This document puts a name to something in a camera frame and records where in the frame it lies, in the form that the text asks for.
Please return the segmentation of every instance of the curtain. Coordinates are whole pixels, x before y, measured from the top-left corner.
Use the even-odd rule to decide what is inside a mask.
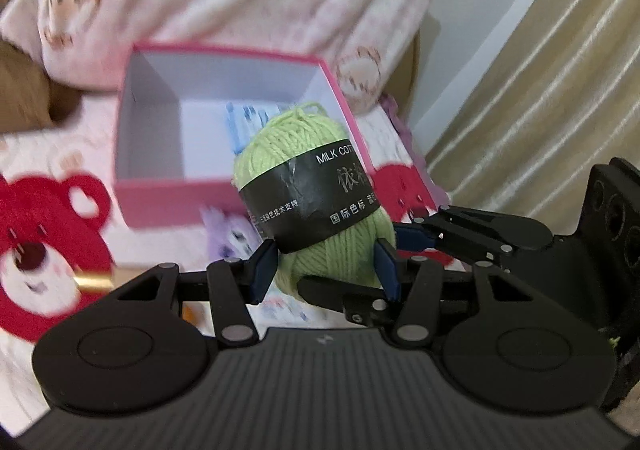
[[[640,165],[640,0],[536,0],[426,156],[455,205],[577,224],[590,168]]]

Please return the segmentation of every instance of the pink box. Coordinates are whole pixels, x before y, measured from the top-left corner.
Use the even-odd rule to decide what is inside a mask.
[[[129,227],[198,224],[203,207],[246,213],[231,184],[228,104],[308,101],[350,130],[368,173],[373,165],[324,61],[243,49],[134,47],[120,94],[115,194]]]

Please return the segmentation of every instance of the wall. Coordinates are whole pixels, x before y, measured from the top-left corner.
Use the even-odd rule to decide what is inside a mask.
[[[421,29],[420,75],[408,116],[422,152],[436,143],[532,2],[433,1]]]

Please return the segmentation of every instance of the bear mouth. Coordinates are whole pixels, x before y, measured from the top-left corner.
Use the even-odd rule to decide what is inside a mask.
[[[37,284],[31,284],[29,282],[24,283],[31,292],[36,293],[36,295],[41,295],[47,290],[47,285],[44,282],[38,282]]]

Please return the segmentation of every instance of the yarn ball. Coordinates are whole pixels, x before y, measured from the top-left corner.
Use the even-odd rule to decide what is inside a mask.
[[[234,184],[241,190],[293,157],[348,138],[345,127],[329,118],[322,106],[310,103],[293,107],[272,118],[236,158]],[[298,300],[302,300],[298,281],[306,275],[380,287],[373,268],[373,246],[380,238],[396,245],[393,224],[382,207],[322,242],[281,255],[276,285]]]

